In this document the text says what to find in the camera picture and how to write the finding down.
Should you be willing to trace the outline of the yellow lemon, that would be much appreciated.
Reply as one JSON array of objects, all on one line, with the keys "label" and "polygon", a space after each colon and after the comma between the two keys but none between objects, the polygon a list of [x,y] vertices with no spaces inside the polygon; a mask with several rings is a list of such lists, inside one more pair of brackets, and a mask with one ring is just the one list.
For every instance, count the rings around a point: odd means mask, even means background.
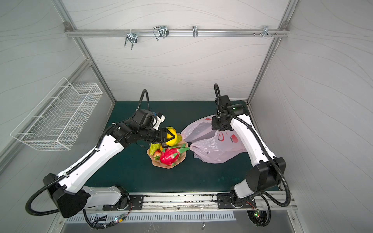
[{"label": "yellow lemon", "polygon": [[176,141],[177,141],[177,132],[174,128],[172,127],[168,127],[167,128],[167,141],[165,142],[165,144],[167,146],[174,146],[176,144]]}]

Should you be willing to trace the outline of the red yellow strawberry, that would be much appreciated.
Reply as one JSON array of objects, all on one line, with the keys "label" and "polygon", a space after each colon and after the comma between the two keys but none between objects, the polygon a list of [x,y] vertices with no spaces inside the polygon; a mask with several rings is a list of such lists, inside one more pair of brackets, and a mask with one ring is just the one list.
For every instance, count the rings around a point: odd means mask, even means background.
[{"label": "red yellow strawberry", "polygon": [[161,150],[157,150],[153,154],[153,158],[154,158],[155,161],[159,161],[161,156],[162,156],[162,151]]}]

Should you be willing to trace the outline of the pink plastic bag peach print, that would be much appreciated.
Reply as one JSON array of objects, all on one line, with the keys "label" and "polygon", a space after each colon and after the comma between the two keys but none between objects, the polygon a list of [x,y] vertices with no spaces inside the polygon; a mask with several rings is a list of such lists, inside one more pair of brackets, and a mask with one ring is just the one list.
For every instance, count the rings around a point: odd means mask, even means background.
[{"label": "pink plastic bag peach print", "polygon": [[190,144],[194,158],[205,163],[222,164],[247,150],[235,131],[213,130],[212,116],[203,117],[182,132],[185,142]]}]

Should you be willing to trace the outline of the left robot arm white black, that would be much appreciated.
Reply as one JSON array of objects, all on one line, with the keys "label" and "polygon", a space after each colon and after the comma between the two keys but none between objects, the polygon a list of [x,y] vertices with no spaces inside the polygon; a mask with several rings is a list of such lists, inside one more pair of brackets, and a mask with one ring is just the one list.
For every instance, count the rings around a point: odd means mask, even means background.
[{"label": "left robot arm white black", "polygon": [[[132,143],[139,140],[167,143],[174,139],[177,139],[177,134],[170,128],[133,128],[125,122],[112,125],[101,135],[97,145],[76,163],[57,175],[47,175],[43,180],[44,187],[29,198],[25,210],[33,216],[60,212],[64,218],[69,218],[86,208],[101,205],[125,209],[129,206],[129,195],[123,187],[89,187],[85,185],[87,180]],[[44,191],[48,191],[57,207],[55,210],[36,211],[32,208],[32,202]]]}]

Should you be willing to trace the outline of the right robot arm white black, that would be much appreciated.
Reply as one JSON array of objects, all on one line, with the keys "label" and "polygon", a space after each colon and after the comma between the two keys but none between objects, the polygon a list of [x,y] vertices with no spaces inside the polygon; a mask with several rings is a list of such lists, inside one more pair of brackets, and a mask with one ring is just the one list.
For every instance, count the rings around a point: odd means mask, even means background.
[{"label": "right robot arm white black", "polygon": [[[216,114],[212,117],[212,129],[234,131],[242,141],[249,154],[252,168],[245,178],[236,184],[230,192],[230,201],[234,207],[244,206],[247,200],[256,196],[266,196],[280,207],[287,207],[291,202],[289,185],[284,177],[285,160],[277,158],[266,146],[253,126],[250,116],[241,104],[232,105],[216,99]],[[282,184],[285,188],[285,201],[280,202],[266,190]]]}]

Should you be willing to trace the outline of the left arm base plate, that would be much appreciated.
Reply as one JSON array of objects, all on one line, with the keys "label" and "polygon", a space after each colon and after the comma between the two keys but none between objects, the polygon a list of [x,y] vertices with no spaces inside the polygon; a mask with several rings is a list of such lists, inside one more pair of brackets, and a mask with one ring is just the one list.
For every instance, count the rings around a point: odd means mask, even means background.
[{"label": "left arm base plate", "polygon": [[127,195],[121,198],[116,205],[104,205],[103,211],[142,210],[144,195]]}]

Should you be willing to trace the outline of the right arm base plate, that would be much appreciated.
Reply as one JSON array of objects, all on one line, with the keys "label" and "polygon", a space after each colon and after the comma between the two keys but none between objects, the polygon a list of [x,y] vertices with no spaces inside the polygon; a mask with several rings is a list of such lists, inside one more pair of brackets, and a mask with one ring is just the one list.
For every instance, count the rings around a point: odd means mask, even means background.
[{"label": "right arm base plate", "polygon": [[255,200],[247,197],[240,199],[232,193],[218,193],[212,201],[217,203],[219,209],[256,209]]}]

